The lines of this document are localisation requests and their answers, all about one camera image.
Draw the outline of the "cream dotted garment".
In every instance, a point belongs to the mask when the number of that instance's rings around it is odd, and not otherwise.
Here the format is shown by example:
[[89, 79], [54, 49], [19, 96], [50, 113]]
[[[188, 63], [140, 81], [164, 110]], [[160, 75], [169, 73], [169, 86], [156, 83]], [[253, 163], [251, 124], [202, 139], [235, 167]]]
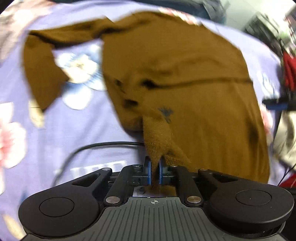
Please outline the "cream dotted garment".
[[273, 141], [274, 154], [290, 167], [295, 165], [295, 111], [283, 111]]

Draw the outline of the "brown knit sweater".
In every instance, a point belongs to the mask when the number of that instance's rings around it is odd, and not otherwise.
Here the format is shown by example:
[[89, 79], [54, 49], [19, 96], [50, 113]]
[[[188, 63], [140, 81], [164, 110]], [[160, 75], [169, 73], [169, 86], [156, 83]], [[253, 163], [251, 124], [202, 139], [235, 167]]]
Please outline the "brown knit sweater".
[[95, 39], [103, 41], [102, 75], [121, 125], [143, 133], [154, 187], [161, 159], [267, 183], [266, 134], [243, 54], [176, 16], [141, 11], [30, 31], [23, 67], [41, 110], [69, 79], [53, 50]]

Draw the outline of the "red garment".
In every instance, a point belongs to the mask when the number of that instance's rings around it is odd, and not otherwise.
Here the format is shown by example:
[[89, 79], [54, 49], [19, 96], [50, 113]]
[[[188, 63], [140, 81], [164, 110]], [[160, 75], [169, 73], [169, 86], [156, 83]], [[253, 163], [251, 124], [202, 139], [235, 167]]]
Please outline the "red garment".
[[295, 91], [296, 62], [295, 57], [287, 52], [283, 53], [284, 84], [290, 91]]

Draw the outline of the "purple floral bed sheet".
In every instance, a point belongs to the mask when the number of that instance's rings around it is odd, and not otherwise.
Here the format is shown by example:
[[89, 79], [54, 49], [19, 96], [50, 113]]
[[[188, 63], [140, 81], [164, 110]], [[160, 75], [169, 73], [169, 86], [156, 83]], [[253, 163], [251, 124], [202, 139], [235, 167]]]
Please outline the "purple floral bed sheet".
[[[31, 109], [31, 94], [23, 73], [23, 45], [29, 30], [41, 30], [72, 25], [77, 22], [102, 18], [117, 20], [136, 11], [165, 11], [164, 8], [133, 1], [82, 1], [74, 4], [57, 4], [49, 14], [33, 20], [23, 29], [6, 59], [1, 62], [1, 104], [13, 103], [9, 123], [19, 123], [26, 131], [20, 139], [25, 143], [24, 158], [10, 168], [3, 166], [1, 181], [1, 240], [21, 240], [25, 233], [18, 219], [20, 204], [30, 195], [48, 189], [70, 153], [93, 143], [112, 141], [141, 141], [140, 133], [127, 133], [120, 125], [113, 105], [103, 88], [102, 80], [93, 77], [90, 84], [70, 83], [74, 93], [71, 109], [63, 97], [37, 117]], [[280, 60], [266, 45], [233, 28], [202, 20], [205, 26], [236, 45], [244, 55], [257, 99], [275, 94], [279, 90]], [[144, 148], [105, 147], [85, 150], [72, 160], [61, 182], [66, 182], [95, 170], [109, 167], [114, 172], [124, 166], [140, 163]]]

